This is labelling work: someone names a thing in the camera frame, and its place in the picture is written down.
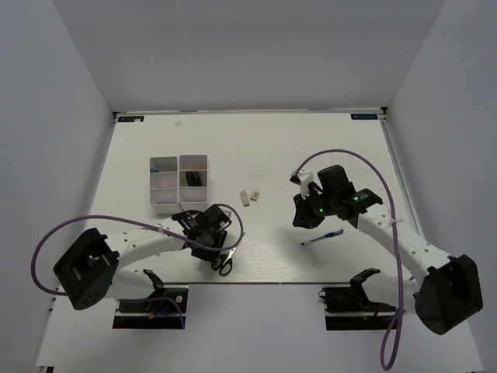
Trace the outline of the black handled scissors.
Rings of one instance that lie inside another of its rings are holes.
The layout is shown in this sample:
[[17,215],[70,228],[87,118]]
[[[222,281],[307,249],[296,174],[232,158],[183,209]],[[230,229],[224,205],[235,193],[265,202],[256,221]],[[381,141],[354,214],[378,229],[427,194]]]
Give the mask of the black handled scissors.
[[233,267],[233,255],[236,253],[237,248],[226,250],[220,254],[211,264],[211,269],[217,271],[222,277],[228,276]]

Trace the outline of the white eraser block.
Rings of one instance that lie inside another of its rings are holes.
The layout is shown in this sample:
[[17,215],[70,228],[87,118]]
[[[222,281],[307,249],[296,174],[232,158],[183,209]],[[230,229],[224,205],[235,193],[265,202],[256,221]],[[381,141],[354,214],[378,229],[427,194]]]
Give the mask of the white eraser block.
[[240,192],[240,198],[244,207],[248,207],[250,205],[249,197],[245,190]]

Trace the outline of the green highlighter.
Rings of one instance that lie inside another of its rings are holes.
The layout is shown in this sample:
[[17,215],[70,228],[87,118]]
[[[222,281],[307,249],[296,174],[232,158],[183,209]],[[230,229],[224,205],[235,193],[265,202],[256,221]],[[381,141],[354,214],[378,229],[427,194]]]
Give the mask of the green highlighter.
[[189,187],[195,187],[195,180],[193,179],[193,171],[186,172],[186,182]]

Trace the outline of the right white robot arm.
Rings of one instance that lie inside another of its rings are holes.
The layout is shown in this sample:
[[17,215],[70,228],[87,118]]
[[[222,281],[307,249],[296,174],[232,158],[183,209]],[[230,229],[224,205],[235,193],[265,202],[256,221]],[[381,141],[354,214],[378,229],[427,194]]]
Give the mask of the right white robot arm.
[[413,276],[403,282],[402,308],[416,314],[430,331],[443,335],[482,310],[476,262],[465,254],[451,256],[396,221],[373,191],[355,189],[343,167],[329,166],[316,175],[298,171],[290,181],[301,188],[294,196],[295,227],[313,229],[336,216],[400,257],[401,266]]

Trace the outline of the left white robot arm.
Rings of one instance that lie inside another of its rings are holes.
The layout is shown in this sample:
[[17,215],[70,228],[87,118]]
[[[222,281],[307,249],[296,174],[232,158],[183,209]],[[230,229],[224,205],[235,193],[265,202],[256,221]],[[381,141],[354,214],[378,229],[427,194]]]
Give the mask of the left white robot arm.
[[54,274],[76,310],[104,298],[131,298],[155,310],[164,301],[162,281],[151,270],[130,271],[133,263],[164,253],[191,249],[203,259],[223,248],[231,212],[217,204],[204,212],[174,214],[153,229],[139,228],[105,235],[85,230],[54,265]]

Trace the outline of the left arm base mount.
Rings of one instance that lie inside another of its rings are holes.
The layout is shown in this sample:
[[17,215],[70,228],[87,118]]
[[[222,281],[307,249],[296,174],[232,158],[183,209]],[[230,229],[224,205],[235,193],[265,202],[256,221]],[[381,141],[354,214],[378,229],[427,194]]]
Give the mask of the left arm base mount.
[[144,277],[144,295],[126,295],[118,300],[114,329],[184,329],[186,326],[187,285],[166,285],[152,270],[134,271]]

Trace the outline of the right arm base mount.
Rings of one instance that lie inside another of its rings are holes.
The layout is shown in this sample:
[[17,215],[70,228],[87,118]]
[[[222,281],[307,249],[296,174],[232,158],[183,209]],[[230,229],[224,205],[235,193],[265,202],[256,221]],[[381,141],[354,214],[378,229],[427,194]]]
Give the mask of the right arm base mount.
[[325,311],[327,331],[386,330],[396,312],[393,305],[372,302],[363,288],[369,277],[379,274],[376,268],[363,270],[348,284],[326,285],[318,297]]

